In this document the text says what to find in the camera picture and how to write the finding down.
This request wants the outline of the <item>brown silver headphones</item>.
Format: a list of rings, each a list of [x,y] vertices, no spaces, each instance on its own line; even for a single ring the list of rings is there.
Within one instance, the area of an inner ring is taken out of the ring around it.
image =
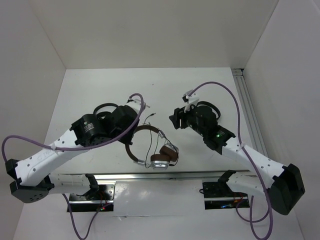
[[[180,151],[179,148],[169,140],[166,134],[160,128],[144,123],[135,129],[133,136],[141,131],[148,131],[150,133],[150,145],[145,158],[141,159],[133,154],[131,151],[133,143],[125,144],[125,151],[128,157],[135,164],[141,165],[146,169],[167,170],[168,167],[175,167],[179,161]],[[153,145],[152,134],[156,134],[157,137],[154,151],[150,154]]]

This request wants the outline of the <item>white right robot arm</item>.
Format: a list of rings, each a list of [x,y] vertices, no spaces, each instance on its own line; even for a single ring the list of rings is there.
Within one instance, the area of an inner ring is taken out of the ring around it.
[[[218,184],[223,196],[242,192],[251,196],[268,195],[273,210],[288,215],[305,193],[300,169],[276,162],[255,149],[241,143],[236,135],[218,124],[216,115],[207,106],[194,106],[189,111],[176,108],[169,116],[175,129],[191,128],[202,136],[204,144],[218,154],[234,160],[255,173],[249,179],[234,170],[225,172]]]

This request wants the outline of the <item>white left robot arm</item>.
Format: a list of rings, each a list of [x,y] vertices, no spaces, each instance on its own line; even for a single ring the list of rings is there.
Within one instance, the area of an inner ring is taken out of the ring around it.
[[[76,156],[113,142],[128,144],[138,126],[142,108],[129,102],[112,112],[85,114],[61,137],[24,159],[9,159],[6,172],[13,178],[11,194],[25,204],[50,194],[74,194],[92,200],[100,187],[93,174],[61,174],[54,171]]]

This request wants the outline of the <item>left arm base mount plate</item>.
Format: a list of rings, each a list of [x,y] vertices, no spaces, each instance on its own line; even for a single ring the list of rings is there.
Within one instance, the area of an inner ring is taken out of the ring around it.
[[[99,190],[95,195],[84,197],[76,194],[69,195],[69,204],[74,213],[84,212],[113,212],[115,197],[115,181],[106,181],[99,184]]]

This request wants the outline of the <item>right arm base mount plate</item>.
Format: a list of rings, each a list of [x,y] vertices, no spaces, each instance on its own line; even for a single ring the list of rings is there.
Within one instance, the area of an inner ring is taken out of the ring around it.
[[[232,192],[222,189],[218,182],[203,182],[199,192],[204,197],[205,210],[249,208],[248,195],[241,192]]]

